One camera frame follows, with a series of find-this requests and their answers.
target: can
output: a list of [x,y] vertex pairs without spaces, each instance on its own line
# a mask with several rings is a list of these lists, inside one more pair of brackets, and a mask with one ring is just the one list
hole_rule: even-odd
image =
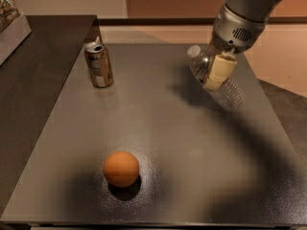
[[87,43],[84,57],[95,87],[105,88],[113,84],[111,63],[106,46],[99,40]]

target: table top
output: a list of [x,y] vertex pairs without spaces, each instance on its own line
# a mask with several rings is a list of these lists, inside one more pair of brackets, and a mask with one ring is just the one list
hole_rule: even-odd
[[[36,81],[24,73],[17,77],[22,84],[18,81],[20,85],[1,92],[14,93],[3,99],[9,103],[3,108],[7,118],[1,118],[7,123],[14,120],[6,136],[11,139],[7,148],[14,145],[7,166],[15,173],[0,178],[18,180],[15,187],[11,184],[14,190],[6,197],[11,196],[1,221],[150,226],[307,223],[307,202],[302,200],[307,175],[244,56],[234,78],[247,101],[231,115],[194,80],[185,57],[189,45],[107,45],[115,83],[97,89],[91,84],[83,52],[75,62],[92,20],[79,22],[85,25],[82,36],[76,36],[76,46],[68,40],[76,21],[65,18],[31,18],[32,38],[39,40],[41,51],[28,53],[32,57],[27,65],[34,67]],[[51,33],[54,24],[62,21],[67,23],[63,23],[65,30]],[[50,30],[48,40],[43,40],[43,28]],[[32,38],[18,48],[17,56],[28,58],[24,52],[37,45]],[[51,54],[58,45],[73,50],[66,63],[60,60],[63,55]],[[56,68],[39,82],[48,69],[41,62],[46,57],[51,58],[52,69],[67,68],[63,72]],[[52,95],[46,90],[54,83],[57,91]],[[29,99],[24,93],[37,91],[40,99]],[[42,107],[39,100],[47,100],[48,105]],[[17,103],[14,114],[8,108],[12,102]],[[110,187],[102,176],[105,157],[116,150],[131,151],[140,161],[140,179],[125,190]],[[19,179],[16,172],[22,172]]]

